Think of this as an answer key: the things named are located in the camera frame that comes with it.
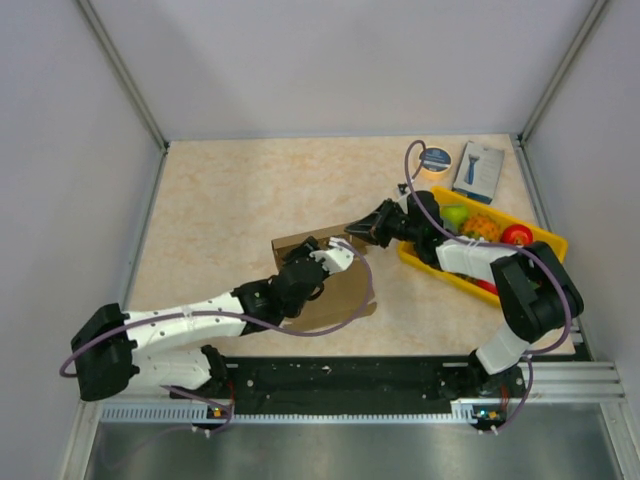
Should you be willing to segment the brown cardboard box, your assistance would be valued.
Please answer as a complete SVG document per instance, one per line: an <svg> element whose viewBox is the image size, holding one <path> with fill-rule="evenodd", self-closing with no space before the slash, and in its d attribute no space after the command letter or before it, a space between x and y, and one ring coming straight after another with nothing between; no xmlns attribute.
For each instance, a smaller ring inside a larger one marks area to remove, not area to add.
<svg viewBox="0 0 640 480"><path fill-rule="evenodd" d="M330 237L340 237L364 256L366 243L347 234L345 227L339 224L273 239L276 268L280 270L284 256L309 236L315 237L322 249L327 247ZM368 283L366 266L356 257L347 271L332 275L324 282L324 292L316 300L307 302L297 318L285 319L281 326L296 332L312 332L343 323L363 304Z"/></svg>

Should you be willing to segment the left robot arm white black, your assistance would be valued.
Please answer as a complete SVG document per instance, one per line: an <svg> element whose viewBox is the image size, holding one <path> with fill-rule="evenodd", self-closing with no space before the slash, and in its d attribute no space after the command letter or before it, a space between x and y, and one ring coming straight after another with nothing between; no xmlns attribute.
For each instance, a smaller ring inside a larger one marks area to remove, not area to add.
<svg viewBox="0 0 640 480"><path fill-rule="evenodd" d="M351 260L336 240L323 246L309 237L285 255L276 274L202 302L154 311L103 305L72 338L60 374L76 379L85 402L166 387L216 396L227 373L210 340L282 330Z"/></svg>

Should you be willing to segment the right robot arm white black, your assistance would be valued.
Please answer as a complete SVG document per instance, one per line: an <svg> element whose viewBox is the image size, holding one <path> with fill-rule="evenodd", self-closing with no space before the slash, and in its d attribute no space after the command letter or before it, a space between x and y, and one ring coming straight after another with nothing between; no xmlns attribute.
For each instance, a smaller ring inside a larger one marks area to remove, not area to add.
<svg viewBox="0 0 640 480"><path fill-rule="evenodd" d="M584 300L548 243L516 246L456 236L442 212L432 192L419 190L384 200L345 232L381 248L393 240L408 242L423 264L496 288L504 323L469 355L459 387L487 396L534 343L582 314Z"/></svg>

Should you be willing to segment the blue razor retail box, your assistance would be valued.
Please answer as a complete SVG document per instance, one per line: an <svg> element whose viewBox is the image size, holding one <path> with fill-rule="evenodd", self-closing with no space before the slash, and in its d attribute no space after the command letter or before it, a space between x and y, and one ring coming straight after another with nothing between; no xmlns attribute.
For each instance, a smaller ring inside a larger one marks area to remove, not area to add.
<svg viewBox="0 0 640 480"><path fill-rule="evenodd" d="M468 141L462 153L452 190L490 205L495 197L505 152Z"/></svg>

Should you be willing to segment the yellow plastic bin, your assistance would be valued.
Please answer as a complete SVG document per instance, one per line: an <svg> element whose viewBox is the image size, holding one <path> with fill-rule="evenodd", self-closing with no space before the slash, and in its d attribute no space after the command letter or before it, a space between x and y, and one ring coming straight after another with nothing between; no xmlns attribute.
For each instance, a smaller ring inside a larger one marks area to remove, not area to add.
<svg viewBox="0 0 640 480"><path fill-rule="evenodd" d="M568 250L568 242L566 239L553 234L549 231L546 231L540 227L535 225L531 225L522 220L519 220L509 214L496 210L495 208L490 207L489 205L485 205L483 203L477 202L475 200L469 199L463 195L460 195L451 190L447 190L444 187L435 186L432 188L431 193L434 195L435 200L440 205L441 208L445 205L453 205L453 204L462 204L465 205L469 212L470 216L476 214L483 214L491 217L495 220L500 227L502 228L502 232L512 224L523 224L531 229L534 235L534 241L542 241L547 243L558 260L563 262ZM445 227L447 229L452 228L445 222ZM459 228L452 228L452 232L457 235L461 235L459 233ZM437 270L435 267L428 266L424 264L418 257L414 247L409 242L400 242L397 247L397 253L399 258L405 264L412 266L413 268L422 271L424 273L428 273L439 280L448 282L460 289L461 291L477 297L482 301L498 307L500 305L500 300L498 295L493 295L488 291L479 288L476 285L476 279L473 279L469 275L458 274L458 273L446 273Z"/></svg>

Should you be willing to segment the green apple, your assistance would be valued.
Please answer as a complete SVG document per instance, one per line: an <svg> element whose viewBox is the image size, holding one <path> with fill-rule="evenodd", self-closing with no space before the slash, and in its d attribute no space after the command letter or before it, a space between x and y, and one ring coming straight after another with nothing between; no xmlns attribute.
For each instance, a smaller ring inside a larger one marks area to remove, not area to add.
<svg viewBox="0 0 640 480"><path fill-rule="evenodd" d="M470 212L465 205L445 205L440 211L441 218L452 228L458 229L470 217Z"/></svg>

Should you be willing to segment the yellow masking tape roll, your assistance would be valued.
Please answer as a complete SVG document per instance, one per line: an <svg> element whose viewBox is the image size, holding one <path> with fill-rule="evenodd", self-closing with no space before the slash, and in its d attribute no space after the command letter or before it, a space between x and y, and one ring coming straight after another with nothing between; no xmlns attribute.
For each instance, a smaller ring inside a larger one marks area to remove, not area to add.
<svg viewBox="0 0 640 480"><path fill-rule="evenodd" d="M413 178L424 176L429 179L438 179L445 176L452 166L452 157L449 152L440 147L426 147L418 157L418 167Z"/></svg>

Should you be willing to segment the toy pineapple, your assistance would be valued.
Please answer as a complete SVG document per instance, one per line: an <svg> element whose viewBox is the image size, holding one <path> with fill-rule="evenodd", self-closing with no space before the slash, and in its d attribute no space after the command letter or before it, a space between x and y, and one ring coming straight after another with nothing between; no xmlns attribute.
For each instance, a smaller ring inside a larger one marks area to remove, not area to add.
<svg viewBox="0 0 640 480"><path fill-rule="evenodd" d="M460 226L459 233L468 238L497 243L502 235L502 228L491 217L483 214L476 214Z"/></svg>

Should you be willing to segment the red apple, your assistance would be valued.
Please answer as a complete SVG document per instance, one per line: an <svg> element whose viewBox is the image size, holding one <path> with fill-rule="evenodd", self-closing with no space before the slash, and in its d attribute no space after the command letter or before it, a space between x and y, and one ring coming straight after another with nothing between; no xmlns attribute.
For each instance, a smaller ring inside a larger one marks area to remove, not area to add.
<svg viewBox="0 0 640 480"><path fill-rule="evenodd" d="M493 295L498 295L498 290L496 288L496 286L494 284L492 284L491 282L487 282L484 280L477 280L476 281L476 285L479 288L482 288L485 291L488 291L489 293L493 294Z"/></svg>

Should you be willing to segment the red tomato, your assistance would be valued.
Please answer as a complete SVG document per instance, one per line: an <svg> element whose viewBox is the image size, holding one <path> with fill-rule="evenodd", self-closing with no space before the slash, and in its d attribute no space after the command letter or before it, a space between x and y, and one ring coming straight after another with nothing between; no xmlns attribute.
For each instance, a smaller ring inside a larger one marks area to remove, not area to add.
<svg viewBox="0 0 640 480"><path fill-rule="evenodd" d="M500 242L511 245L525 246L534 241L533 232L523 224L508 226L501 235Z"/></svg>

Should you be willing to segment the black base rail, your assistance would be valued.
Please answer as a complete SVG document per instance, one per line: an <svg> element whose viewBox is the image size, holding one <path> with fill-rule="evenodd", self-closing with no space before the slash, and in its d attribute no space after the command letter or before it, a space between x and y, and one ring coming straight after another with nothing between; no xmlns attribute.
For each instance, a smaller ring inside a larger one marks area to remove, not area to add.
<svg viewBox="0 0 640 480"><path fill-rule="evenodd" d="M244 415L447 413L454 400L502 406L525 391L519 367L489 376L465 356L229 357L226 368L194 393Z"/></svg>

